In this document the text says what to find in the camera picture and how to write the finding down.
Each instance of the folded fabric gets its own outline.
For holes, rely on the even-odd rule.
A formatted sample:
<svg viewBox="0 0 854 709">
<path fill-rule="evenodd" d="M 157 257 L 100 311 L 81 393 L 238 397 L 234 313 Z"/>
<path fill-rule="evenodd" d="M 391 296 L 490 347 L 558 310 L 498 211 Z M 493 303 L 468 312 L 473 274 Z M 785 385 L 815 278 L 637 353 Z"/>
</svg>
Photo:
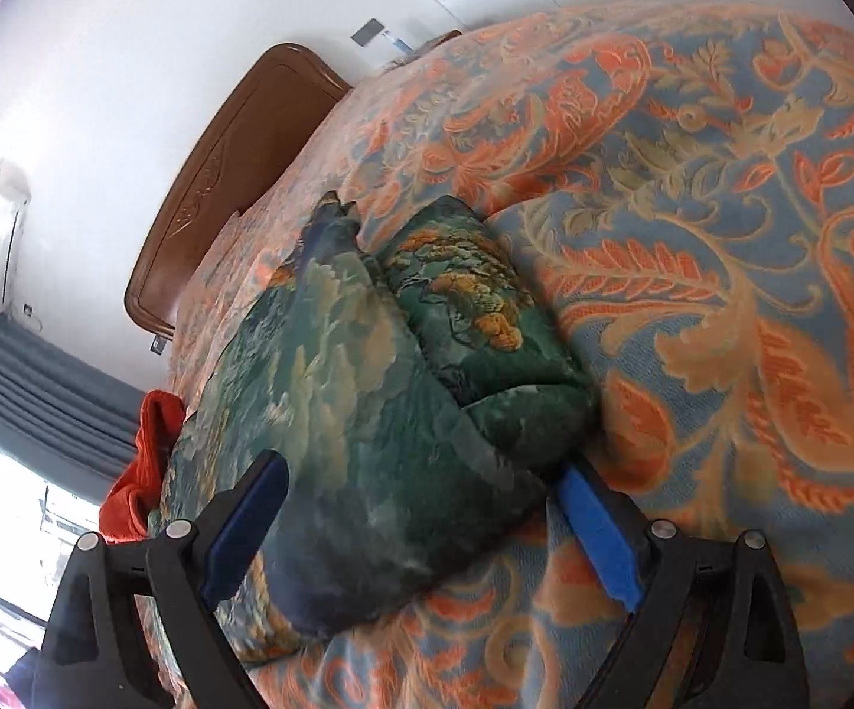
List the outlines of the folded fabric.
<svg viewBox="0 0 854 709">
<path fill-rule="evenodd" d="M 433 373 L 510 461 L 545 470 L 594 426 L 597 383 L 467 205 L 438 198 L 378 261 Z"/>
<path fill-rule="evenodd" d="M 358 229 L 334 193 L 317 205 L 185 424 L 149 523 L 194 519 L 263 450 L 286 457 L 289 495 L 217 612 L 243 661 L 399 608 L 546 492 L 436 378 Z"/>
<path fill-rule="evenodd" d="M 184 422 L 184 403 L 166 391 L 145 395 L 135 438 L 135 460 L 99 508 L 99 532 L 111 544 L 148 536 L 148 514 L 158 508 L 161 484 Z"/>
</svg>

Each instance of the white air conditioner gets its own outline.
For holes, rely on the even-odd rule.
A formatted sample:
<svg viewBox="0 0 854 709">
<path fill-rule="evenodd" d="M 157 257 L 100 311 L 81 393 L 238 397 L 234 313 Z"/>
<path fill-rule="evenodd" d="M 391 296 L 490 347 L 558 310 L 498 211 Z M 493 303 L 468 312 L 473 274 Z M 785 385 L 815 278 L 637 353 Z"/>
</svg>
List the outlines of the white air conditioner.
<svg viewBox="0 0 854 709">
<path fill-rule="evenodd" d="M 5 312 L 10 305 L 19 237 L 24 228 L 24 213 L 27 212 L 29 201 L 30 197 L 22 174 L 19 174 L 16 166 L 2 160 L 0 163 L 0 312 Z"/>
</svg>

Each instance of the curtain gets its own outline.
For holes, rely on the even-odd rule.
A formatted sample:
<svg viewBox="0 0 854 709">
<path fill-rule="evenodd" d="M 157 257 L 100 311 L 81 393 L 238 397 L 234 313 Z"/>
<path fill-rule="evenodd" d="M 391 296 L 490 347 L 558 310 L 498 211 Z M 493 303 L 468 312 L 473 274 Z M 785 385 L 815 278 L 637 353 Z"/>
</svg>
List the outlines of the curtain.
<svg viewBox="0 0 854 709">
<path fill-rule="evenodd" d="M 93 503 L 135 457 L 142 392 L 0 314 L 0 452 Z"/>
</svg>

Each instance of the wooden headboard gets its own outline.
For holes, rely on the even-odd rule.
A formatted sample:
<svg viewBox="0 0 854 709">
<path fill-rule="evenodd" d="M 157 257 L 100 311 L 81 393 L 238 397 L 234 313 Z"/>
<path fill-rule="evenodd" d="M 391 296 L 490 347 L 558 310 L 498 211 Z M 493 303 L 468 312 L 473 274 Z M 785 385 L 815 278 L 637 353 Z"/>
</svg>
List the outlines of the wooden headboard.
<svg viewBox="0 0 854 709">
<path fill-rule="evenodd" d="M 227 218 L 276 183 L 349 90 L 301 45 L 260 57 L 197 141 L 148 232 L 126 288 L 139 327 L 174 336 L 181 293 Z"/>
</svg>

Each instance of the bedspread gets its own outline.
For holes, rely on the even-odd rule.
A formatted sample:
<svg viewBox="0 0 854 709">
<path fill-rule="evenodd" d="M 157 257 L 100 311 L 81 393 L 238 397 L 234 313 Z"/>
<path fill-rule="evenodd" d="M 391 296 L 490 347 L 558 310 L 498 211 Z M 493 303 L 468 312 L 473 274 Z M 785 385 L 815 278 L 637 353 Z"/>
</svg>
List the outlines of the bedspread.
<svg viewBox="0 0 854 709">
<path fill-rule="evenodd" d="M 813 705 L 844 701 L 853 34 L 748 6 L 569 9 L 361 84 L 183 301 L 171 378 L 191 407 L 330 188 L 367 251 L 443 194 L 487 217 L 602 377 L 605 478 L 691 533 L 764 528 Z M 274 706 L 571 706 L 621 625 L 550 503 L 400 613 L 251 674 Z"/>
</svg>

